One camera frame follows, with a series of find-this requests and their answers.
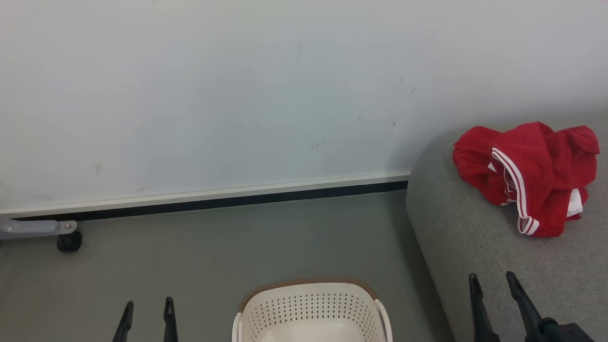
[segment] laundry basket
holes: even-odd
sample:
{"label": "laundry basket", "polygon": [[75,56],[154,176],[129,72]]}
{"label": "laundry basket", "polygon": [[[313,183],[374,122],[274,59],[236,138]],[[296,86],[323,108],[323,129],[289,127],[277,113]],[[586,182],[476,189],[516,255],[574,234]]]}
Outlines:
{"label": "laundry basket", "polygon": [[232,342],[392,342],[374,291],[349,278],[302,279],[260,287],[241,303]]}

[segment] white trim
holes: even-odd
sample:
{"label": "white trim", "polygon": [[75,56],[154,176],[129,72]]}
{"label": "white trim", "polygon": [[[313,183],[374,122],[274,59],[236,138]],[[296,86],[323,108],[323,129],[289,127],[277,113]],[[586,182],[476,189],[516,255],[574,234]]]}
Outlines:
{"label": "white trim", "polygon": [[[499,149],[492,148],[492,157],[500,161],[505,170],[511,175],[511,179],[515,185],[517,191],[517,210],[519,211],[519,219],[517,220],[517,229],[520,233],[526,235],[532,235],[538,229],[540,222],[535,220],[533,217],[528,216],[528,206],[526,203],[526,187],[523,183],[522,173],[515,163],[506,154],[501,152]],[[522,226],[522,221],[525,222],[525,228]]]}
{"label": "white trim", "polygon": [[271,184],[262,186],[237,187],[233,189],[208,190],[186,192],[183,194],[158,195],[147,197],[124,198],[119,200],[92,201],[72,204],[58,204],[29,208],[14,208],[0,210],[0,215],[10,218],[30,217],[40,215],[68,214],[71,212],[98,211],[118,208],[133,208],[151,206],[155,204],[184,203],[202,200],[216,200],[219,198],[232,198],[253,195],[280,194],[283,192],[327,189],[331,187],[344,187],[366,184],[390,183],[407,181],[410,171],[402,173],[366,175],[354,177],[332,178],[328,180],[315,180],[294,183]]}
{"label": "white trim", "polygon": [[582,198],[581,192],[578,189],[572,189],[570,193],[570,201],[568,202],[568,212],[566,217],[574,216],[582,213]]}

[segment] caster wheel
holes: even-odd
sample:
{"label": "caster wheel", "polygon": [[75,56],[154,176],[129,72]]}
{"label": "caster wheel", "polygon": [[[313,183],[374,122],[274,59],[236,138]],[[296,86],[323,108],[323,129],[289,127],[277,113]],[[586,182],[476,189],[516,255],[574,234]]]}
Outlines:
{"label": "caster wheel", "polygon": [[79,231],[57,236],[57,249],[62,252],[76,252],[80,245],[82,245],[82,234]]}

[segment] gray sofa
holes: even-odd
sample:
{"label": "gray sofa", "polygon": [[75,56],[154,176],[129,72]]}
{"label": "gray sofa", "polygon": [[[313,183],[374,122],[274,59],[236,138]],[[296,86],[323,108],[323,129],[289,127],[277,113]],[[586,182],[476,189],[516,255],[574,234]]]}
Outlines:
{"label": "gray sofa", "polygon": [[[608,153],[608,115],[541,121],[554,130],[588,125]],[[486,126],[504,131],[521,123]],[[494,331],[502,342],[523,342],[525,329],[505,279],[509,270],[541,316],[576,322],[595,341],[608,341],[606,155],[598,156],[582,218],[566,223],[560,237],[529,237],[517,232],[515,206],[492,205],[459,177],[453,144],[466,130],[444,134],[425,149],[407,190],[407,212],[456,341],[473,341],[468,276],[475,272]]]}

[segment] baseboard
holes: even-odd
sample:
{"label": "baseboard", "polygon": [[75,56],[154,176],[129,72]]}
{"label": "baseboard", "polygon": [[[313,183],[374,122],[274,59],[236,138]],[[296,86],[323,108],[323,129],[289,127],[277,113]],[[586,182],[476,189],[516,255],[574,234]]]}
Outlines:
{"label": "baseboard", "polygon": [[407,187],[409,172],[367,175],[267,186],[188,192],[184,194],[125,198],[121,200],[59,204],[7,209],[0,215],[11,218],[96,220],[100,218],[158,214],[245,204],[382,192]]}

